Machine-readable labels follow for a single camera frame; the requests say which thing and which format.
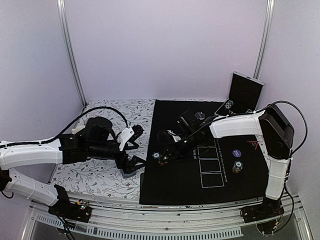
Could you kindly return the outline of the triangular all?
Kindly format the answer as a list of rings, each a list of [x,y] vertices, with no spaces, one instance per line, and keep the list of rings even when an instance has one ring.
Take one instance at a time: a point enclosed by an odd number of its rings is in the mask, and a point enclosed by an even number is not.
[[[259,146],[259,142],[256,140],[249,140],[247,143],[256,151]]]

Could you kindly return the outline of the purple small blind button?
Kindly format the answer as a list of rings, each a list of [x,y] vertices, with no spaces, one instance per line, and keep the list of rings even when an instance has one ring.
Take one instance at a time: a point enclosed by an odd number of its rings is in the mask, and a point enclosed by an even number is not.
[[[242,156],[242,152],[238,149],[234,149],[232,151],[232,155],[235,157],[235,158],[240,158]]]

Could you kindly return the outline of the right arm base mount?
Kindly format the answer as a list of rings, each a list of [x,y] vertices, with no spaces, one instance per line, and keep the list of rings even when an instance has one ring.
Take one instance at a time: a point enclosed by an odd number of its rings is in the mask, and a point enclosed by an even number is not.
[[[264,235],[273,234],[277,230],[284,213],[281,200],[273,200],[267,197],[264,197],[260,204],[248,205],[240,210],[240,215],[245,223],[273,218],[271,221],[257,224],[258,231]]]

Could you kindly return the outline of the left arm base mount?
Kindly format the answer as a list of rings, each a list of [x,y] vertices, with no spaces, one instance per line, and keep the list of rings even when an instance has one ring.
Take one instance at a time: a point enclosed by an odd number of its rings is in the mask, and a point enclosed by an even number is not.
[[[54,188],[57,190],[57,202],[48,207],[48,213],[62,219],[88,223],[92,213],[92,208],[89,206],[90,202],[80,199],[72,203],[62,186],[55,184]]]

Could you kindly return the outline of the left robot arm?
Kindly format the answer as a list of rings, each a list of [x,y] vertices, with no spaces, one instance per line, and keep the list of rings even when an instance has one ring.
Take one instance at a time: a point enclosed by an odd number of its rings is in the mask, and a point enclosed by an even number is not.
[[[107,118],[91,117],[86,124],[66,134],[43,140],[8,142],[0,144],[0,189],[20,194],[29,199],[55,208],[63,217],[74,213],[74,205],[64,187],[41,183],[16,170],[17,167],[38,164],[74,164],[89,159],[113,160],[124,178],[136,174],[145,166],[145,160],[129,157],[128,150],[135,150],[135,142],[142,133],[140,125],[129,126],[115,133]]]

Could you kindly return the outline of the blue fifty poker chip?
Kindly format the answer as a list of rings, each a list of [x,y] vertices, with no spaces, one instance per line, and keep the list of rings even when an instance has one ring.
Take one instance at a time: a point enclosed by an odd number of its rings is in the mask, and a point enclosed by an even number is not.
[[[152,157],[153,157],[154,159],[159,159],[159,158],[161,157],[161,154],[160,154],[159,152],[154,152],[154,153],[152,154]]]

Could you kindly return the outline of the blue white chip stack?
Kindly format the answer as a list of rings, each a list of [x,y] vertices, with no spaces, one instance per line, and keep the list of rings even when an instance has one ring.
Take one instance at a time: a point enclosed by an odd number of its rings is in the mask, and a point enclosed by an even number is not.
[[[235,161],[232,167],[232,172],[239,174],[243,169],[243,163],[239,160]]]

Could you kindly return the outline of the black dealer button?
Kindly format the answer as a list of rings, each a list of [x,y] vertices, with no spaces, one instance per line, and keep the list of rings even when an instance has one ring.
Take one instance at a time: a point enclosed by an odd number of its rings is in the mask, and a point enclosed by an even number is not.
[[[194,116],[198,121],[203,121],[206,118],[206,115],[203,112],[200,112],[200,111],[196,112],[194,114]]]

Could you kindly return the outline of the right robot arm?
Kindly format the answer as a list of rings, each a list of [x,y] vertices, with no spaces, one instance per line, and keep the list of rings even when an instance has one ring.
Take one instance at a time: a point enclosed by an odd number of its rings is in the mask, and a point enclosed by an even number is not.
[[[262,218],[269,218],[278,210],[280,200],[290,175],[295,130],[275,101],[266,107],[251,112],[208,116],[204,113],[182,113],[177,123],[184,135],[171,130],[160,130],[158,137],[165,137],[165,149],[158,159],[163,166],[182,160],[197,144],[208,137],[221,139],[232,136],[253,135],[258,138],[268,167],[268,181],[265,197],[268,199],[259,206],[258,213]]]

